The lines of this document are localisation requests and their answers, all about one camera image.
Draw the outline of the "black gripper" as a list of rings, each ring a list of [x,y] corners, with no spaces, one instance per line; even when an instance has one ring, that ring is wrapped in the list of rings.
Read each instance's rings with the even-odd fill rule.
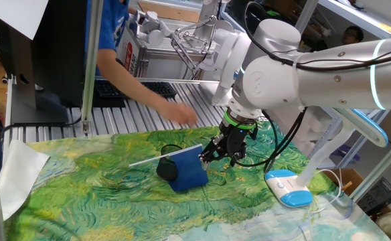
[[[230,166],[240,165],[241,160],[246,156],[246,136],[255,140],[258,132],[258,125],[253,123],[249,126],[247,123],[235,127],[226,126],[221,123],[220,132],[223,138],[212,138],[204,150],[199,154],[202,162],[202,169],[206,171],[212,161],[219,161],[224,157],[230,157]]]

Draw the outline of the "person's bare hand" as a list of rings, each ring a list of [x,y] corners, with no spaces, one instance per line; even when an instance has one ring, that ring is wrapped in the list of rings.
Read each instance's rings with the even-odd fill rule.
[[[161,104],[156,111],[163,118],[181,125],[194,125],[198,121],[195,110],[184,103],[166,102]]]

